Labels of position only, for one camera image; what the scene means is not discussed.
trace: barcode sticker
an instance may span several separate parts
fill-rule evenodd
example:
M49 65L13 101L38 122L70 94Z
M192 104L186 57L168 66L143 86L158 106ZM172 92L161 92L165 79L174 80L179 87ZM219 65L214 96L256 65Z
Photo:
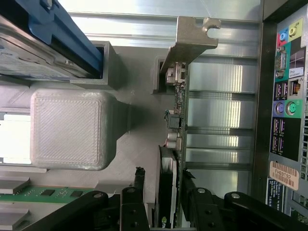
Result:
M269 176L274 180L298 190L299 173L296 169L271 161L269 172Z

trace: capacitor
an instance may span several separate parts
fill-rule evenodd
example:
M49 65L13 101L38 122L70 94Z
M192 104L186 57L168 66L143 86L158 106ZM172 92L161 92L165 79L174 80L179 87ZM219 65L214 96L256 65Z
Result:
M175 149L177 147L177 142L176 141L167 141L166 147Z
M169 140L169 141L176 141L177 137L178 137L178 133L177 132L168 132L167 140Z

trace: circuit board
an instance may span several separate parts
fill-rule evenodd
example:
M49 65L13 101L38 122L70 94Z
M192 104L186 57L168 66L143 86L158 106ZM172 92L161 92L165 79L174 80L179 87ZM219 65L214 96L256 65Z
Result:
M181 149L176 150L176 159L178 161L178 179L177 179L177 188L180 189L182 185L182 175L183 169L185 168L185 160L186 160L186 137L187 137L187 122L188 122L188 95L189 92L189 74L188 68L185 69L185 82L182 84L175 86L175 108L177 109L180 115L180 137L181 137ZM180 213L180 200L179 198L180 190L178 190L178 199L176 206L176 216L175 223L179 225L181 221L181 213Z
M93 189L26 186L16 194L0 194L0 201L67 204L91 191Z

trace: electronic component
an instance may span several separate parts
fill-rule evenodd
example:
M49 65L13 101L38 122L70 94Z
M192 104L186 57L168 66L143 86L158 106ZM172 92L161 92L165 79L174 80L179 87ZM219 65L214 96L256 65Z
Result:
M276 98L280 98L281 96L282 96L282 84L281 83L276 83L275 84L275 90L276 90L276 94L275 94L275 96L276 96Z
M289 95L297 95L300 91L300 83L298 83L298 79L290 82Z
M278 138L278 151L283 152L283 138Z
M285 107L286 113L290 116L294 115L296 111L296 104L293 101L290 101Z
M159 177L156 191L155 225L160 228L173 228L177 201L177 161L172 150L158 146L160 153Z
M103 52L58 0L6 1L0 27L1 74L29 80L102 77Z
M284 127L285 127L285 121L284 119L280 119L280 123L279 123L279 133L280 134L284 134Z
M53 195L54 191L55 191L54 189L46 189L40 195L41 196L51 196Z
M287 55L284 52L284 50L285 50L285 47L279 47L277 49L278 52L275 58L275 70L276 71L284 71L286 68Z
M272 150L276 151L278 148L278 138L277 136L273 136L273 140L272 140Z
M280 40L281 42L284 42L287 38L288 38L287 33L281 33L281 35L280 35L280 37L279 37L279 40Z
M67 204L77 199L80 192L81 195L83 195L91 191L93 191L93 189L29 185L18 190L15 194L0 194L0 202L41 202Z
M288 83L282 84L282 97L286 97L288 95Z
M73 191L70 197L80 197L83 194L83 191Z
M273 132L277 133L279 131L279 120L274 119Z
M179 114L174 114L174 111L167 110L165 112L165 120L168 123L168 129L180 128L180 116Z
M276 113L277 114L282 114L284 111L284 105L283 103L279 102L276 104Z

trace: connector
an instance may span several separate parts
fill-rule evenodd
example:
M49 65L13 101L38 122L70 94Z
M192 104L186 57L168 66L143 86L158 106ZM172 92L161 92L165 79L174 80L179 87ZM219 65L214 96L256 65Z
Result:
M290 28L290 30L289 30L289 36L290 37L294 37L296 35L296 33L297 33L297 27L296 26Z
M301 84L298 83L298 79L290 82L289 95L294 96L300 91Z
M278 103L276 104L275 110L276 110L276 114L281 115L281 114L283 113L283 111L284 111L284 105L283 105L283 103L282 103L282 102L278 102Z
M284 71L287 62L287 54L285 52L285 47L277 48L277 55L275 58L275 71Z
M280 134L284 134L284 125L285 125L284 119L280 119L279 121L279 133Z
M277 138L277 136L273 136L272 150L277 151L277 149L278 149L278 138Z
M282 138L282 137L279 137L279 138L278 138L278 151L279 151L280 153L283 152L283 138Z
M273 132L278 133L278 131L279 131L279 119L274 119Z
M281 35L280 35L280 37L279 37L279 40L281 41L281 42L284 42L286 39L288 38L288 35L287 35L287 33L282 33Z
M296 104L293 101L290 101L286 107L285 107L285 112L290 116L294 115L296 111Z
M282 84L281 83L276 83L275 87L276 87L275 97L276 98L280 98L282 96Z
M287 97L288 95L288 83L282 84L282 97Z

